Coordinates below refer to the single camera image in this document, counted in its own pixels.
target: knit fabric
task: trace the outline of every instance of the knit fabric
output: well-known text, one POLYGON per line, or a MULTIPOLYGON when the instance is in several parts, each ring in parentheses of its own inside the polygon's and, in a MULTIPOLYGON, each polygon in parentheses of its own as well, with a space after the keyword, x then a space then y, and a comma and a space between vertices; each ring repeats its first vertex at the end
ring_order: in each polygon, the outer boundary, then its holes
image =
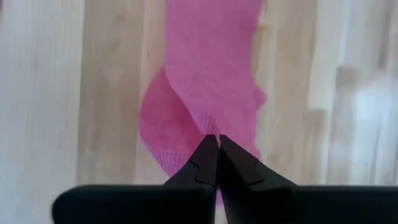
POLYGON ((262 0, 167 0, 165 67, 149 85, 139 130, 174 175, 206 134, 225 134, 256 157, 265 94, 251 74, 262 0))

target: wooden floor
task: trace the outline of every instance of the wooden floor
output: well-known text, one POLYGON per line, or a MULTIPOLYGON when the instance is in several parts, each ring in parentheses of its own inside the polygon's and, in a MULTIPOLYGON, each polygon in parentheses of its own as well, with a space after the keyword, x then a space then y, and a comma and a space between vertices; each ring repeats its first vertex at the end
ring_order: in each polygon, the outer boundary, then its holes
MULTIPOLYGON (((166 180, 137 132, 164 0, 2 4, 0 223, 51 223, 75 185, 166 180)), ((398 184, 398 0, 269 0, 253 54, 265 164, 299 184, 398 184)))

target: pink sock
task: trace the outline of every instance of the pink sock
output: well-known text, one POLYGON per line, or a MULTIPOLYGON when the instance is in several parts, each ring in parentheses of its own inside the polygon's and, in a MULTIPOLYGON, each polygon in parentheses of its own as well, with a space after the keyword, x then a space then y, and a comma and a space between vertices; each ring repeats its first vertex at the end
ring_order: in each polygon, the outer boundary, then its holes
POLYGON ((140 134, 174 175, 206 134, 226 134, 259 157, 256 112, 264 93, 251 75, 262 0, 167 0, 165 68, 140 111, 140 134))

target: hardwood floor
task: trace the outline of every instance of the hardwood floor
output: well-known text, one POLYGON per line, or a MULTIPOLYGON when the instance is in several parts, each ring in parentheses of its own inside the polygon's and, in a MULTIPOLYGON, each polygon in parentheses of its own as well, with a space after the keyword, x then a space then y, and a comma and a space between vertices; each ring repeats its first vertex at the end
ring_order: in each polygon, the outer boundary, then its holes
MULTIPOLYGON (((167 179, 137 132, 164 3, 3 0, 0 223, 50 223, 74 185, 167 179)), ((398 184, 398 0, 269 0, 253 49, 265 164, 299 184, 398 184)))

